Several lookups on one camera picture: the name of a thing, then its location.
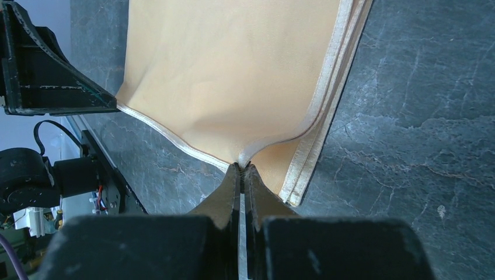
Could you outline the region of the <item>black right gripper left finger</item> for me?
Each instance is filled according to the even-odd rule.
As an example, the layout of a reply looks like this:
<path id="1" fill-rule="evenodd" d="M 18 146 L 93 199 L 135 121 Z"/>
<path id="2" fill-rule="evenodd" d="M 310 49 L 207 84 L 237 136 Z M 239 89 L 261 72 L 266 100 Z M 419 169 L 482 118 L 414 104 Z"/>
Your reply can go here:
<path id="1" fill-rule="evenodd" d="M 38 279 L 238 279 L 240 168 L 183 215 L 92 215 L 52 238 Z"/>

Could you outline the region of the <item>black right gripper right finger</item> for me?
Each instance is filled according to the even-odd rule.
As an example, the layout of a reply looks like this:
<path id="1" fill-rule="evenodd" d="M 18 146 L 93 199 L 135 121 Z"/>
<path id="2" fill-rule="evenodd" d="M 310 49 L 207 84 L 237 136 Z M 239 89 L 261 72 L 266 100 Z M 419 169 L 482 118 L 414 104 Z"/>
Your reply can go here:
<path id="1" fill-rule="evenodd" d="M 250 279 L 434 279 L 414 230 L 398 219 L 304 217 L 244 170 Z"/>

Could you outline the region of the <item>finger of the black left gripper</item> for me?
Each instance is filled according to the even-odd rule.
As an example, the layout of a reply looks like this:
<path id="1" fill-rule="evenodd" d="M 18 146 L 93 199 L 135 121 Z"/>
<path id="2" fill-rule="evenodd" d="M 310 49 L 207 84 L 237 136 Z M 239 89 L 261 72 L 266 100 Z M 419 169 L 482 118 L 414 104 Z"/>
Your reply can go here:
<path id="1" fill-rule="evenodd" d="M 17 116 L 117 112 L 116 98 L 79 72 L 55 34 L 25 8 L 1 1 L 1 107 Z"/>

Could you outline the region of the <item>peach cloth napkin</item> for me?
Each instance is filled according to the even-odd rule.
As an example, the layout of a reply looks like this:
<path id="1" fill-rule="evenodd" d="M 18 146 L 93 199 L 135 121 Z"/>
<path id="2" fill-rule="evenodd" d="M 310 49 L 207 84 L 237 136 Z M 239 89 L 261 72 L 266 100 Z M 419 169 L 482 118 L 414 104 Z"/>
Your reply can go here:
<path id="1" fill-rule="evenodd" d="M 118 108 L 298 206 L 371 1 L 130 1 Z"/>

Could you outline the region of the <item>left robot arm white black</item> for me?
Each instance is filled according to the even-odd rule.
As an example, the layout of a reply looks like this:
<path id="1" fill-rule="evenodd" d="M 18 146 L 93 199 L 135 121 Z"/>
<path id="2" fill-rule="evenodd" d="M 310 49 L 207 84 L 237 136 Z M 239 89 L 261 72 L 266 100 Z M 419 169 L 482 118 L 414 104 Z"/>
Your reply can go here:
<path id="1" fill-rule="evenodd" d="M 35 26 L 25 8 L 1 2 L 1 107 L 16 116 L 114 113 L 116 99 L 71 65 L 48 27 Z M 1 214 L 51 208 L 65 197 L 112 183 L 113 168 L 88 131 L 73 138 L 80 157 L 51 163 L 34 126 L 38 150 L 1 152 Z"/>

